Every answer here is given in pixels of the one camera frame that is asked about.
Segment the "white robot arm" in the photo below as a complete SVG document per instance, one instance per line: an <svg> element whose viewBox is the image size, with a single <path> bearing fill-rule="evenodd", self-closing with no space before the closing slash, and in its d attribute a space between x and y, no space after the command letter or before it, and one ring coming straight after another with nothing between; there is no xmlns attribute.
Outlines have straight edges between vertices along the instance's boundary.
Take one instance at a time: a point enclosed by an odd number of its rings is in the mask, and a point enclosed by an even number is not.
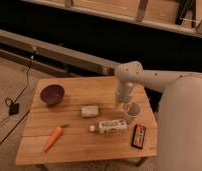
<svg viewBox="0 0 202 171"><path fill-rule="evenodd" d="M202 73L118 65L116 101L131 99L130 84L162 94L157 128L157 171L202 171Z"/></svg>

